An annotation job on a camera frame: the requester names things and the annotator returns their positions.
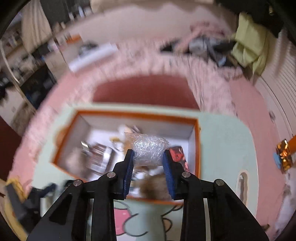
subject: box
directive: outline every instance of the box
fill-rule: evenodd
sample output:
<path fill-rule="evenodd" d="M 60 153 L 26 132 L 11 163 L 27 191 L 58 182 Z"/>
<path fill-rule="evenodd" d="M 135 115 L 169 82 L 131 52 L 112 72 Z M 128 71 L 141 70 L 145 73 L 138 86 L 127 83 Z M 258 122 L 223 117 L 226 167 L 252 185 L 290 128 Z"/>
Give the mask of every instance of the box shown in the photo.
<path fill-rule="evenodd" d="M 200 129 L 198 120 L 136 112 L 77 110 L 70 126 L 63 129 L 58 135 L 58 149 L 52 164 L 71 175 L 73 179 L 82 179 L 85 182 L 97 180 L 100 177 L 97 173 L 86 172 L 83 176 L 71 173 L 67 169 L 65 160 L 74 148 L 81 148 L 81 141 L 90 145 L 97 142 L 113 148 L 110 138 L 119 136 L 118 127 L 123 124 L 137 126 L 142 134 L 164 137 L 172 146 L 181 146 L 189 171 L 197 177 L 200 176 Z M 115 164 L 124 159 L 123 152 L 113 151 L 113 153 L 114 156 L 105 173 L 112 171 Z M 131 192 L 128 198 L 143 200 L 138 195 L 131 194 Z M 171 201 L 148 201 L 162 204 L 172 203 Z"/>

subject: desk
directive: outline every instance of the desk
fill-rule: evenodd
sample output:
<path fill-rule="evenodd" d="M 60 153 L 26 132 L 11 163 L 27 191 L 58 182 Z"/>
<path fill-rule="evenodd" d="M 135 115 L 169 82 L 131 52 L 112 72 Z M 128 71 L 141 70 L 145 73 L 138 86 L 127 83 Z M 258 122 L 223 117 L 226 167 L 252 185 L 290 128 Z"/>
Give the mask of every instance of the desk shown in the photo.
<path fill-rule="evenodd" d="M 50 182 L 62 185 L 65 179 L 73 179 L 54 167 L 51 161 L 57 150 L 56 134 L 71 122 L 76 109 L 144 112 L 198 118 L 201 127 L 201 179 L 214 181 L 221 178 L 235 191 L 239 174 L 246 172 L 248 175 L 246 206 L 255 216 L 258 202 L 258 170 L 255 147 L 249 129 L 235 117 L 179 108 L 87 104 L 65 109 L 52 125 L 35 168 L 32 186 L 43 188 Z M 124 241 L 148 241 L 165 240 L 166 237 L 167 240 L 177 241 L 181 233 L 182 212 L 182 208 L 172 205 L 155 205 L 132 200 L 115 202 L 116 233 L 121 234 L 117 238 Z M 164 232 L 170 223 L 173 227 Z M 206 227 L 209 240 L 208 223 Z"/>

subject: silver screw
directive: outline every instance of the silver screw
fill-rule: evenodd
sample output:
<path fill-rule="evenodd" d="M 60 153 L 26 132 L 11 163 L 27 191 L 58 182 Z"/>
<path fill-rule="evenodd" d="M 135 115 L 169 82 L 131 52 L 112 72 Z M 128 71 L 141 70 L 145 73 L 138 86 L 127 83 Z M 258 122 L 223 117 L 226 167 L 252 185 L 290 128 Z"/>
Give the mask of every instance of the silver screw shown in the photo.
<path fill-rule="evenodd" d="M 182 173 L 183 177 L 190 177 L 190 175 L 191 175 L 190 172 L 183 172 Z"/>
<path fill-rule="evenodd" d="M 107 177 L 109 177 L 109 178 L 112 178 L 112 177 L 115 177 L 115 176 L 116 176 L 115 172 L 108 172 L 107 173 Z"/>
<path fill-rule="evenodd" d="M 221 180 L 221 179 L 218 179 L 218 180 L 216 180 L 216 184 L 217 184 L 218 186 L 223 186 L 223 185 L 224 185 L 224 181 Z"/>
<path fill-rule="evenodd" d="M 79 179 L 77 179 L 77 180 L 75 180 L 75 181 L 73 182 L 73 185 L 76 186 L 76 187 L 78 187 L 78 186 L 81 185 L 81 183 L 82 183 L 82 181 L 79 180 Z"/>

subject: slatted panel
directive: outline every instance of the slatted panel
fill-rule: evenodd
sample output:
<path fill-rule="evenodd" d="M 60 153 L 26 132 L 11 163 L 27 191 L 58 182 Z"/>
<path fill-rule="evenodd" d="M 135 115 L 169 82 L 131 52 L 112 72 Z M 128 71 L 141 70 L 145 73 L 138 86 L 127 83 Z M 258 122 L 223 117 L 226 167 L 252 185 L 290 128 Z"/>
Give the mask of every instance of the slatted panel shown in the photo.
<path fill-rule="evenodd" d="M 284 114 L 296 134 L 296 47 L 283 29 L 272 41 L 262 78 L 278 99 Z"/>

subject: bubble wrap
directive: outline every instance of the bubble wrap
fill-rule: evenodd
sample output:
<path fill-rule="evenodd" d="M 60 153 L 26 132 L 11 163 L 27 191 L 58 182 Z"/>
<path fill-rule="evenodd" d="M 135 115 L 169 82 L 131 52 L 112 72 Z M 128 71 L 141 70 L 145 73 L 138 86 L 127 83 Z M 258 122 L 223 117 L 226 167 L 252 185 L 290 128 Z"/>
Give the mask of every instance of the bubble wrap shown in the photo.
<path fill-rule="evenodd" d="M 127 138 L 135 152 L 134 166 L 162 166 L 164 151 L 170 143 L 165 138 L 148 136 L 138 133 L 127 133 Z"/>

